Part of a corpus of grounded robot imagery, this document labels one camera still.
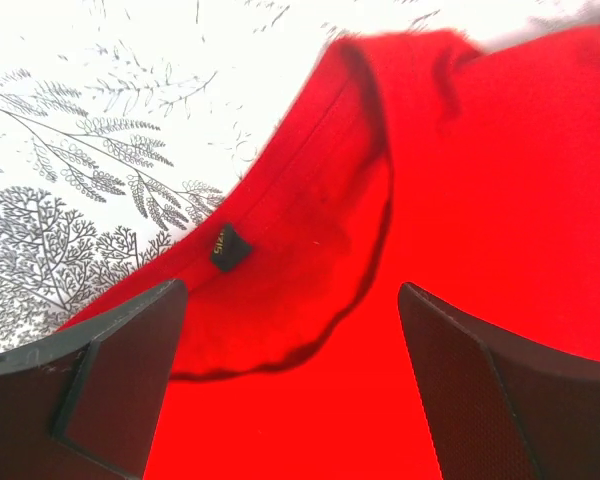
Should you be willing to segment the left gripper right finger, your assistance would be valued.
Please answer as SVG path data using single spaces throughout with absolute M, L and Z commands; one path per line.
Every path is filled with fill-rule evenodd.
M 445 479 L 600 479 L 600 362 L 473 317 L 412 284 L 398 304 Z

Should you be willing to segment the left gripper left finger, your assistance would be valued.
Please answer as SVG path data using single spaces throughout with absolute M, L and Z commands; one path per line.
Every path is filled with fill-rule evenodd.
M 183 326 L 162 283 L 0 353 L 0 479 L 140 479 Z

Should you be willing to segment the red t shirt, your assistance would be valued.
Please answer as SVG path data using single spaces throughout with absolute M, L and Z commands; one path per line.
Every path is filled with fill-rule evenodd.
M 171 278 L 147 478 L 438 478 L 402 284 L 600 360 L 600 25 L 334 42 L 215 213 L 79 319 Z

